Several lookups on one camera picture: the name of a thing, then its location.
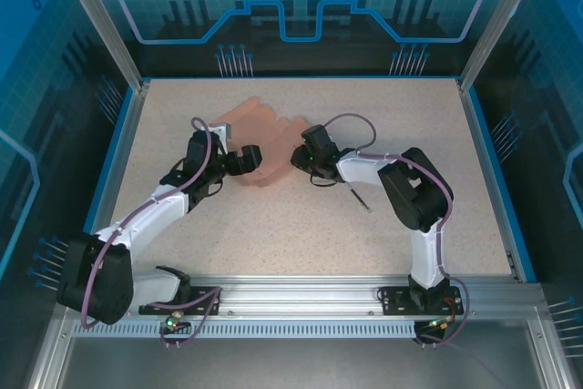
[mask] speckled tabletop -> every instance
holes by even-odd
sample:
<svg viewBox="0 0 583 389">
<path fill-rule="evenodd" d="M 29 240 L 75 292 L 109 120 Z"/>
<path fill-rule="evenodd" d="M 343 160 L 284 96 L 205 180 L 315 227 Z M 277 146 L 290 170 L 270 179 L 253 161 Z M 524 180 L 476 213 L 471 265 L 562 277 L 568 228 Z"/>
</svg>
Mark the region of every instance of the speckled tabletop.
<svg viewBox="0 0 583 389">
<path fill-rule="evenodd" d="M 455 209 L 446 226 L 450 272 L 510 273 L 474 143 L 453 79 L 160 79 L 152 80 L 114 219 L 142 202 L 184 156 L 190 118 L 211 121 L 258 96 L 280 117 L 324 123 L 341 112 L 371 119 L 371 152 L 421 148 L 448 181 Z M 357 119 L 330 125 L 339 148 L 370 138 Z M 268 187 L 225 179 L 222 192 L 175 222 L 139 256 L 136 270 L 166 264 L 191 274 L 406 274 L 408 230 L 384 190 L 354 184 L 368 214 L 343 184 L 317 189 L 293 171 Z"/>
</svg>

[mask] enclosure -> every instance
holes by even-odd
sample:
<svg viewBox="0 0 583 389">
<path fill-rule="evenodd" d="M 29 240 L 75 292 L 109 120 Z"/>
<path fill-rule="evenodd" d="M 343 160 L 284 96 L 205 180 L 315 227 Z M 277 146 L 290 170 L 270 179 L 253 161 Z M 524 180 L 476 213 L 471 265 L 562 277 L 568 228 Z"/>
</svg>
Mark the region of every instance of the enclosure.
<svg viewBox="0 0 583 389">
<path fill-rule="evenodd" d="M 0 3 L 0 387 L 579 387 L 583 0 Z M 432 160 L 471 298 L 452 348 L 422 349 L 433 317 L 378 299 L 412 260 L 386 194 L 291 165 L 225 179 L 133 263 L 222 288 L 194 343 L 167 352 L 164 317 L 137 308 L 86 330 L 56 303 L 67 243 L 152 193 L 192 117 L 246 101 L 280 132 L 360 113 L 370 150 Z M 330 134 L 370 136 L 348 118 Z"/>
</svg>

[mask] purple cable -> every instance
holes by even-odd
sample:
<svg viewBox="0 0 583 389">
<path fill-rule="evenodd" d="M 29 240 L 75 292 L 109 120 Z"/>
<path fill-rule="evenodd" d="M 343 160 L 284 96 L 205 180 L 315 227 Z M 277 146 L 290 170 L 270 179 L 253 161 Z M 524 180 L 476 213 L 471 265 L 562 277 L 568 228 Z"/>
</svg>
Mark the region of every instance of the purple cable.
<svg viewBox="0 0 583 389">
<path fill-rule="evenodd" d="M 464 317 L 462 318 L 462 321 L 459 324 L 459 327 L 457 327 L 457 330 L 455 330 L 451 336 L 449 336 L 447 339 L 445 339 L 439 343 L 439 344 L 448 344 L 451 341 L 453 341 L 454 338 L 457 337 L 457 335 L 462 331 L 465 323 L 467 322 L 467 318 L 470 314 L 470 291 L 467 289 L 467 286 L 465 285 L 464 282 L 462 282 L 459 278 L 452 277 L 449 273 L 447 273 L 445 271 L 442 256 L 441 256 L 442 229 L 445 226 L 445 223 L 447 222 L 449 217 L 452 215 L 452 211 L 454 209 L 454 201 L 452 200 L 452 197 L 449 194 L 449 190 L 447 190 L 447 187 L 445 186 L 445 184 L 442 181 L 440 181 L 439 178 L 436 177 L 429 170 L 427 170 L 423 166 L 415 163 L 414 161 L 412 161 L 410 159 L 407 159 L 405 157 L 401 157 L 400 155 L 363 154 L 360 152 L 357 152 L 357 154 L 359 157 L 362 157 L 364 159 L 387 159 L 387 160 L 394 159 L 397 161 L 402 161 L 403 163 L 411 166 L 412 168 L 414 168 L 414 169 L 420 171 L 421 173 L 423 173 L 424 175 L 426 175 L 426 177 L 428 177 L 444 193 L 444 196 L 447 199 L 447 212 L 445 213 L 444 217 L 437 224 L 436 234 L 435 234 L 435 249 L 437 251 L 437 268 L 439 269 L 441 274 L 444 277 L 446 277 L 448 280 L 452 280 L 454 282 L 457 282 L 460 286 L 462 286 L 462 289 L 464 289 L 464 294 L 465 294 L 465 312 L 464 312 Z"/>
<path fill-rule="evenodd" d="M 215 303 L 215 300 L 217 299 L 217 297 L 219 296 L 219 292 L 220 292 L 220 287 L 215 287 L 212 291 L 205 293 L 204 295 L 202 295 L 201 297 L 197 298 L 196 300 L 194 300 L 193 302 L 189 302 L 187 304 L 182 304 L 180 306 L 178 305 L 167 305 L 167 304 L 158 304 L 157 302 L 153 305 L 158 306 L 160 309 L 169 309 L 169 308 L 176 308 L 179 307 L 181 309 L 186 308 L 185 306 L 189 306 L 191 307 L 192 305 L 196 305 L 201 301 L 206 300 L 209 295 L 212 294 L 212 301 L 210 302 L 209 306 L 207 307 L 207 311 L 204 312 L 204 316 L 202 317 L 202 319 L 200 320 L 199 326 L 197 327 L 197 329 L 194 331 L 193 334 L 190 335 L 190 337 L 188 339 L 185 339 L 183 341 L 176 341 L 175 343 L 170 343 L 168 342 L 168 340 L 164 337 L 163 333 L 160 333 L 160 340 L 166 344 L 166 347 L 170 347 L 172 344 L 175 344 L 177 348 L 179 348 L 181 345 L 186 345 L 187 343 L 192 342 L 200 333 L 200 330 L 202 330 L 202 326 L 204 325 L 204 323 L 207 321 L 207 319 L 209 318 L 210 315 L 210 311 L 212 310 L 212 306 Z"/>
<path fill-rule="evenodd" d="M 202 165 L 200 166 L 199 170 L 197 170 L 197 172 L 192 176 L 192 178 L 189 179 L 188 181 L 186 181 L 181 186 L 176 187 L 175 189 L 172 189 L 171 191 L 168 191 L 160 196 L 157 196 L 154 199 L 147 200 L 142 205 L 137 207 L 135 210 L 133 210 L 131 213 L 129 213 L 127 215 L 127 217 L 121 221 L 121 223 L 119 224 L 119 227 L 114 232 L 111 233 L 111 236 L 109 236 L 109 239 L 107 239 L 106 244 L 103 245 L 103 248 L 101 248 L 101 251 L 97 255 L 95 262 L 93 263 L 93 268 L 91 269 L 91 273 L 89 273 L 89 278 L 87 279 L 87 287 L 85 288 L 85 295 L 83 296 L 83 304 L 81 306 L 81 326 L 83 328 L 85 328 L 86 330 L 90 329 L 91 327 L 95 326 L 98 323 L 98 320 L 94 320 L 93 322 L 87 322 L 87 313 L 89 310 L 89 300 L 91 298 L 91 292 L 93 291 L 93 284 L 95 283 L 95 278 L 97 277 L 97 271 L 99 271 L 99 267 L 101 266 L 101 263 L 103 262 L 103 259 L 106 256 L 106 252 L 109 249 L 109 247 L 113 244 L 116 237 L 121 235 L 122 231 L 127 227 L 127 225 L 131 222 L 132 219 L 134 219 L 136 216 L 138 216 L 139 213 L 141 213 L 143 210 L 148 208 L 150 205 L 155 204 L 157 202 L 160 202 L 161 200 L 164 200 L 165 198 L 172 196 L 175 193 L 178 193 L 179 191 L 184 190 L 190 184 L 195 182 L 200 177 L 200 175 L 202 175 L 202 172 L 207 167 L 207 164 L 209 164 L 210 150 L 211 150 L 211 139 L 210 139 L 209 126 L 201 118 L 192 118 L 192 120 L 190 121 L 190 124 L 196 130 L 198 130 L 198 128 L 196 126 L 196 122 L 199 122 L 202 125 L 202 127 L 205 129 L 205 132 L 207 134 L 207 151 L 206 151 L 204 160 L 202 161 Z"/>
<path fill-rule="evenodd" d="M 430 341 L 434 341 L 434 345 L 439 345 L 440 343 L 443 343 L 440 341 L 440 339 L 438 337 L 430 336 L 429 334 L 422 334 L 421 337 L 429 339 Z M 415 341 L 422 346 L 424 345 L 421 341 L 419 341 L 419 339 L 415 339 Z M 472 357 L 476 362 L 480 363 L 482 365 L 482 367 L 502 385 L 502 387 L 505 387 L 506 389 L 510 389 L 510 386 L 508 386 L 506 383 L 504 383 L 504 380 L 502 380 L 500 377 L 498 377 L 496 375 L 496 373 L 492 370 L 492 368 L 490 368 L 486 364 L 486 362 L 484 362 L 482 359 L 480 359 L 477 355 L 475 355 L 471 351 L 467 350 L 466 348 L 462 348 L 461 346 L 456 345 L 455 343 L 450 343 L 447 346 L 454 348 L 455 350 L 459 351 L 461 354 L 469 355 L 470 357 Z"/>
<path fill-rule="evenodd" d="M 332 122 L 334 122 L 334 120 L 337 120 L 339 118 L 359 118 L 360 120 L 364 120 L 367 123 L 367 125 L 369 127 L 371 127 L 371 129 L 373 130 L 373 139 L 371 141 L 369 141 L 368 143 L 365 143 L 362 146 L 359 146 L 358 148 L 356 148 L 357 151 L 364 149 L 364 148 L 368 148 L 369 146 L 372 146 L 372 144 L 376 141 L 376 128 L 374 127 L 373 122 L 371 122 L 365 116 L 361 116 L 360 114 L 342 113 L 342 114 L 339 114 L 338 116 L 334 116 L 333 118 L 328 120 L 326 123 L 323 124 L 323 126 L 326 128 L 328 125 L 330 125 Z"/>
</svg>

